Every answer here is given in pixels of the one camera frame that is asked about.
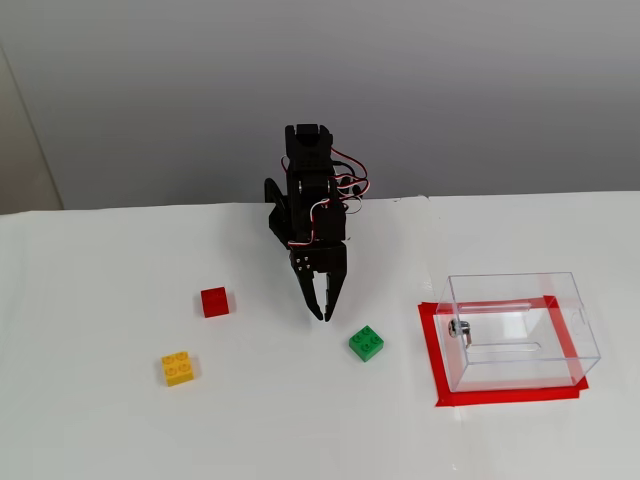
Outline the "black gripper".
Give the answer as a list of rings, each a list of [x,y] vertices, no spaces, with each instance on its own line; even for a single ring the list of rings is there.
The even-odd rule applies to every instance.
[[[291,263],[310,312],[323,319],[317,303],[314,273],[326,274],[326,309],[329,322],[347,276],[346,208],[339,200],[325,198],[314,202],[288,240]]]

